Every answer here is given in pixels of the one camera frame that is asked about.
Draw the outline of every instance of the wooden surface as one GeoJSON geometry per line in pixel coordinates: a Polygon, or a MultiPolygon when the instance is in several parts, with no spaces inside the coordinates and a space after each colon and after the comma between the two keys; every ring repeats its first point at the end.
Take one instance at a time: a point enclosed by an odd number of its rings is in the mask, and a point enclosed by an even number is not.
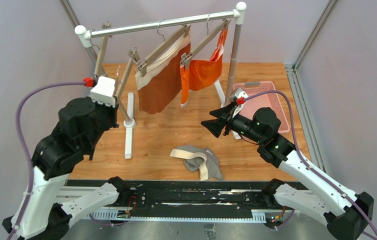
{"type": "MultiPolygon", "coordinates": [[[[114,78],[118,66],[122,76],[125,64],[104,64],[106,73],[114,78]]],[[[224,65],[221,84],[227,86],[228,64],[224,65]]],[[[275,88],[290,98],[294,111],[295,133],[303,153],[309,158],[292,91],[282,63],[238,63],[235,83],[272,81],[275,88]]],[[[210,148],[218,157],[220,169],[226,181],[268,181],[278,178],[283,181],[294,180],[285,172],[266,163],[257,153],[257,146],[243,140],[235,140],[230,134],[215,138],[201,121],[213,119],[209,111],[219,108],[220,103],[214,86],[190,92],[188,103],[180,107],[181,93],[164,111],[150,115],[139,111],[139,98],[135,76],[130,78],[122,94],[122,102],[127,106],[128,92],[135,95],[134,118],[136,127],[133,136],[133,157],[124,159],[126,129],[123,117],[118,111],[119,128],[105,132],[97,144],[93,161],[87,158],[77,164],[72,179],[108,179],[119,176],[131,180],[199,180],[199,172],[189,172],[179,158],[171,158],[171,150],[181,145],[194,145],[210,148]]],[[[280,101],[285,115],[290,121],[286,102],[280,101]]],[[[292,132],[283,134],[293,140],[292,132]]]]}

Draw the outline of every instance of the red cable tip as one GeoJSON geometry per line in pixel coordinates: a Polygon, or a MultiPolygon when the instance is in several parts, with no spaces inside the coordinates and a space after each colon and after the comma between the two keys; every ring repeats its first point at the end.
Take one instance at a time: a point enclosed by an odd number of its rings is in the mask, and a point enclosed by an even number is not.
{"type": "Polygon", "coordinates": [[[95,85],[95,80],[92,77],[86,77],[83,80],[85,82],[84,86],[86,87],[93,87],[95,85]]]}
{"type": "Polygon", "coordinates": [[[245,98],[244,98],[244,97],[240,97],[240,98],[237,99],[235,102],[237,103],[237,105],[242,105],[242,104],[244,104],[246,101],[245,101],[245,98]]]}

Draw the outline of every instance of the clothes hanger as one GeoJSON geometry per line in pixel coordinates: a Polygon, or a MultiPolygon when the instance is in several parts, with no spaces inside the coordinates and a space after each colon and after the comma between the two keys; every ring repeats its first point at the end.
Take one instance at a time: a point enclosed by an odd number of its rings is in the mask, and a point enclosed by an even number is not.
{"type": "Polygon", "coordinates": [[[185,66],[185,69],[187,70],[190,66],[190,62],[192,59],[206,46],[208,43],[210,43],[215,36],[222,30],[228,27],[230,23],[230,19],[224,20],[221,24],[216,26],[212,32],[209,35],[209,28],[208,28],[208,22],[206,22],[206,29],[207,29],[207,36],[199,43],[199,45],[196,46],[189,54],[183,54],[181,55],[181,61],[180,65],[185,66]]]}
{"type": "MultiPolygon", "coordinates": [[[[165,36],[159,33],[159,25],[163,20],[161,20],[157,24],[157,33],[163,37],[165,40],[165,36]]],[[[191,25],[183,25],[179,30],[174,32],[167,40],[165,40],[162,44],[160,44],[155,50],[153,50],[144,60],[137,62],[137,67],[135,71],[141,72],[141,76],[144,77],[147,72],[148,65],[152,64],[156,59],[158,59],[172,44],[174,44],[182,35],[187,37],[190,32],[191,25]]]]}

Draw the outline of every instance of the orange cloth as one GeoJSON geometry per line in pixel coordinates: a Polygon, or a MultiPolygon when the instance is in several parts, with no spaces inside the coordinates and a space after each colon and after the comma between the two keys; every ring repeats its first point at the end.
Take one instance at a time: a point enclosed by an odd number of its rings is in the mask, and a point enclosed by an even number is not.
{"type": "Polygon", "coordinates": [[[209,60],[191,60],[187,70],[185,66],[180,66],[181,107],[184,107],[187,103],[189,90],[199,91],[209,87],[221,76],[227,33],[228,27],[221,31],[216,48],[209,60]]]}

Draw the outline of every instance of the pink laundry basket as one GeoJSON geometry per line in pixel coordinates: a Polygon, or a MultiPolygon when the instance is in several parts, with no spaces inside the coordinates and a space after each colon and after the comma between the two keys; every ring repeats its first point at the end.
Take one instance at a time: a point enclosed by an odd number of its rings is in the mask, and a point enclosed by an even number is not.
{"type": "MultiPolygon", "coordinates": [[[[245,91],[249,97],[257,93],[276,89],[272,81],[235,83],[232,85],[233,90],[238,88],[243,89],[243,91],[245,91]]],[[[277,93],[268,93],[246,101],[240,114],[251,120],[258,109],[266,107],[270,107],[277,115],[277,118],[281,121],[278,132],[290,132],[290,125],[289,122],[287,122],[286,114],[284,113],[283,106],[277,93]]]]}

